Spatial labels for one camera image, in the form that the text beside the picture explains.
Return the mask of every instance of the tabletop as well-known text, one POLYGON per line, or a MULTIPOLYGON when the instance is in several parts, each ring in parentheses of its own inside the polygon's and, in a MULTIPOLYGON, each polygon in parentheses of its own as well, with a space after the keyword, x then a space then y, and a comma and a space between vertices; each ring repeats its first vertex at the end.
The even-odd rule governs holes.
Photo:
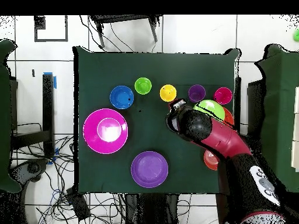
MULTIPOLYGON (((205 99, 213 99, 214 92, 223 86, 233 92, 239 49, 230 49, 225 54, 149 54, 75 48, 78 53, 75 68, 79 73, 79 192, 217 193, 217 172, 204 164, 204 149, 168 130, 165 123, 168 104, 161 100, 159 91, 163 85, 171 84, 177 90, 177 98, 186 100, 188 89, 194 84, 205 87, 205 99), (134 89, 140 77, 152 82, 146 95, 134 89), (134 103, 125 110, 114 108, 109 101, 110 92, 118 85, 128 86, 134 92, 134 103), (126 143, 109 155, 93 151, 83 137, 86 118, 102 108, 117 110, 128 124, 126 143), (140 187, 131 176, 132 161, 144 151, 156 151, 168 163, 166 180, 155 188, 140 187)), ((232 112, 232 106, 233 100, 224 107, 232 112)))

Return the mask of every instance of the white tile floor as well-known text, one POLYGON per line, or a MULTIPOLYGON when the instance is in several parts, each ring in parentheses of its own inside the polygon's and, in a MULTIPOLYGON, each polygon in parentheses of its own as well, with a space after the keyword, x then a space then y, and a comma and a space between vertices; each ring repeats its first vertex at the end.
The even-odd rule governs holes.
MULTIPOLYGON (((82 16, 82 21, 91 29, 93 39, 100 43, 98 34, 88 23, 88 17, 82 16)), ((63 39, 64 16, 46 16, 47 27, 38 31, 39 39, 63 39)), ((154 53, 225 53, 230 48, 240 48, 242 56, 239 63, 239 76, 242 78, 241 89, 241 123, 248 123, 246 88, 249 82, 262 78, 262 74, 253 64, 261 60, 266 45, 278 43, 287 50, 299 50, 299 43, 293 40, 293 33, 299 23, 294 23, 288 16, 279 15, 165 15, 156 28, 158 42, 154 53)), ((138 52, 151 52, 154 39, 148 20, 134 20, 112 24, 117 36, 138 52)), ((122 51, 129 51, 113 34, 109 24, 104 24, 104 35, 115 43, 122 51)), ((100 51, 92 40, 88 29, 82 25, 79 16, 68 16, 68 42, 34 42, 33 16, 17 16, 14 18, 0 17, 0 39, 11 39, 16 42, 17 49, 8 57, 8 66, 13 76, 19 81, 18 88, 18 124, 41 121, 41 77, 43 72, 52 72, 57 77, 57 88, 54 89, 55 105, 55 138, 72 136, 74 113, 74 79, 72 46, 83 46, 91 51, 100 51)), ((106 51, 118 49, 104 38, 106 51)), ((241 132, 246 134, 246 125, 241 126, 241 132)), ((38 130, 38 126, 19 127, 19 132, 38 130)), ((64 153, 71 154, 68 145, 64 153)), ((26 156, 18 153, 18 158, 26 156)), ((63 174, 66 187, 74 183, 73 165, 69 163, 63 174)), ((51 177, 53 187, 57 188, 57 172, 53 165, 47 165, 46 172, 51 177)), ((47 209, 52 198, 49 178, 43 174, 37 183, 30 183, 26 194, 26 214, 29 224, 37 224, 41 211, 47 209)), ((111 194, 87 195, 91 212, 95 215, 105 215, 112 199, 111 194), (98 200, 104 205, 97 206, 98 200)), ((218 224, 217 208, 214 195, 183 194, 179 198, 190 202, 189 214, 179 216, 180 224, 218 224)), ((178 213, 188 211, 186 201, 181 201, 178 213)), ((74 215, 67 211, 69 217, 74 215)), ((116 214, 112 207, 111 214, 116 214)), ((113 224, 120 224, 120 215, 113 218, 113 224)), ((65 224, 53 221, 51 224, 65 224)), ((76 219, 69 224, 78 224, 76 219)), ((104 224, 95 219, 93 224, 104 224)))

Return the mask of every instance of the bowl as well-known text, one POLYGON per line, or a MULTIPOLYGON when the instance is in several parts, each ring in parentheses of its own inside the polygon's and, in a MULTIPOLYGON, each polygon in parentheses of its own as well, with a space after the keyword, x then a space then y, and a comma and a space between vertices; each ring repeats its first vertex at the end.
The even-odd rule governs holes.
POLYGON ((221 87, 214 93, 214 100, 221 105, 228 104, 232 99, 232 91, 227 87, 221 87))
POLYGON ((127 86, 117 86, 110 93, 110 102, 117 109, 127 109, 133 101, 133 91, 127 86))
POLYGON ((147 78, 138 78, 134 86, 137 93, 145 95, 151 91, 152 83, 147 78))
POLYGON ((165 102, 171 102, 176 97, 176 89, 170 84, 164 85, 160 89, 160 97, 165 102))
POLYGON ((202 85, 193 85, 188 91, 189 99, 192 103, 200 102, 206 96, 206 90, 202 85))
POLYGON ((223 107, 214 100, 202 100, 201 102, 195 104, 194 110, 206 113, 218 121, 223 122, 225 117, 225 112, 223 107))

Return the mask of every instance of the lime green bowl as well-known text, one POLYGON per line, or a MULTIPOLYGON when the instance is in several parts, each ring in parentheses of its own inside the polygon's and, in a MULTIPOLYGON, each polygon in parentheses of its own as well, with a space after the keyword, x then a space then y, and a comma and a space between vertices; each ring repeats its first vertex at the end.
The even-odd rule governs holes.
POLYGON ((293 38, 296 42, 299 42, 299 29, 297 29, 293 35, 293 38))
POLYGON ((151 91, 152 83, 147 78, 138 78, 135 82, 135 90, 141 95, 145 95, 151 91))
POLYGON ((225 118, 225 111, 224 111, 222 105, 218 104, 214 100, 202 100, 201 102, 195 104, 193 109, 197 110, 197 111, 201 111, 202 113, 206 113, 206 114, 210 115, 211 117, 215 118, 215 116, 210 113, 210 112, 212 112, 217 116, 217 118, 219 118, 219 119, 215 118, 216 120, 223 121, 225 118))

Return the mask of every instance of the purple bowl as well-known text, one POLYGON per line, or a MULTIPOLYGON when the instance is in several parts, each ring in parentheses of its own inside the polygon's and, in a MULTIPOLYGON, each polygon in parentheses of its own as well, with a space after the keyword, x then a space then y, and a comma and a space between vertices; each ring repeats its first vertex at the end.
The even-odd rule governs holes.
POLYGON ((204 89, 204 87, 202 87, 202 85, 196 84, 189 89, 188 94, 190 101, 193 103, 197 103, 204 99, 204 97, 206 96, 206 90, 204 89))
POLYGON ((139 186, 145 188, 157 187, 167 178, 167 161, 157 152, 145 151, 133 160, 131 174, 139 186))

